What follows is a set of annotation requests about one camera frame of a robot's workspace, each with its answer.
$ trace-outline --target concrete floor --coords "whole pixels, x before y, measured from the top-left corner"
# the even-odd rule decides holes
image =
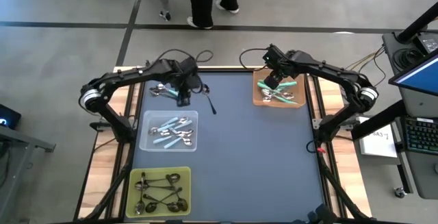
[[[397,29],[406,27],[436,0],[240,0],[238,16],[214,10],[217,25],[285,27],[343,27]],[[0,21],[63,23],[128,23],[134,0],[0,0]],[[189,0],[170,0],[172,21],[184,24]],[[143,0],[139,24],[162,24],[156,0]],[[430,25],[438,28],[438,23]],[[20,189],[12,221],[31,223],[70,221],[75,212],[95,133],[94,117],[79,109],[81,85],[111,71],[125,29],[0,27],[0,102],[23,117],[19,129],[57,143],[53,154],[37,153]],[[124,65],[141,65],[161,52],[178,48],[192,54],[215,53],[208,65],[238,65],[244,49],[267,47],[300,49],[319,60],[346,66],[377,50],[379,34],[330,34],[237,31],[134,30]],[[180,55],[169,55],[182,59]],[[390,77],[387,58],[378,64]],[[260,55],[248,55],[247,64],[262,64]],[[364,69],[372,82],[381,77],[373,64]],[[399,100],[398,89],[385,82],[370,114]],[[438,201],[409,195],[393,197],[400,185],[395,166],[362,160],[365,188],[374,217],[388,221],[434,223]]]

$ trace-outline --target yellow tray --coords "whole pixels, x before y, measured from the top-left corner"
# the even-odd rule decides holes
[[[182,187],[183,190],[178,193],[181,198],[184,198],[188,203],[187,211],[183,212],[170,212],[164,204],[159,203],[156,211],[152,213],[147,213],[143,211],[142,214],[137,215],[134,212],[134,208],[136,203],[140,200],[140,191],[136,189],[136,183],[139,182],[142,178],[142,172],[146,173],[146,179],[163,179],[167,174],[178,173],[181,178],[178,182],[174,183],[175,187]],[[170,184],[167,180],[162,180],[158,182],[150,183],[152,186],[169,186]],[[126,204],[126,216],[129,218],[145,218],[145,217],[157,217],[157,216],[183,216],[188,215],[192,208],[191,202],[191,171],[189,167],[181,166],[181,167],[172,167],[172,168],[157,168],[157,169],[134,169],[131,171],[129,176],[129,188],[128,188],[128,198]],[[159,188],[147,188],[143,190],[143,194],[148,194],[158,200],[163,199],[172,193],[169,190],[159,189]],[[173,195],[166,200],[165,203],[170,203],[171,201],[177,201],[178,197]],[[148,199],[143,199],[145,205],[150,203],[151,201]]]

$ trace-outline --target computer screen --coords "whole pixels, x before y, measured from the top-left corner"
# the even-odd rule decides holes
[[[438,96],[438,49],[415,66],[392,77],[389,83]]]

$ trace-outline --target shoe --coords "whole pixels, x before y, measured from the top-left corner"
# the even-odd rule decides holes
[[[199,26],[195,25],[193,23],[193,17],[187,17],[187,24],[189,24],[193,28],[197,28],[197,29],[211,29],[211,28],[213,28],[213,26],[210,26],[210,27],[199,27]]]
[[[237,10],[227,10],[227,9],[225,9],[224,7],[222,7],[222,6],[220,5],[220,1],[216,1],[216,7],[217,7],[219,10],[228,11],[228,12],[230,12],[230,13],[232,13],[232,14],[237,14],[237,13],[239,12],[239,8],[238,8]]]

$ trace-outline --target keyboard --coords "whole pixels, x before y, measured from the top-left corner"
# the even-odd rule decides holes
[[[438,155],[438,123],[405,118],[405,128],[408,150]]]

